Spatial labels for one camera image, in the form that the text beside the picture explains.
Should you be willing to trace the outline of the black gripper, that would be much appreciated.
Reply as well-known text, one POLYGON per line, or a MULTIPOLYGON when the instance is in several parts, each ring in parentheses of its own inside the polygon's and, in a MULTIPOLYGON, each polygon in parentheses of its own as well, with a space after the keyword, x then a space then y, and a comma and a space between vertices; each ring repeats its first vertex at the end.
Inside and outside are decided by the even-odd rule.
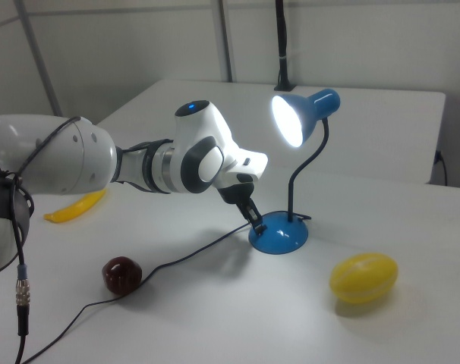
POLYGON ((223 201, 236 205, 243 217, 251 224, 254 232, 262 234, 266 230, 266 225, 263 223, 263 217, 251 199, 253 191, 254 184, 251 182, 218 189, 223 201))

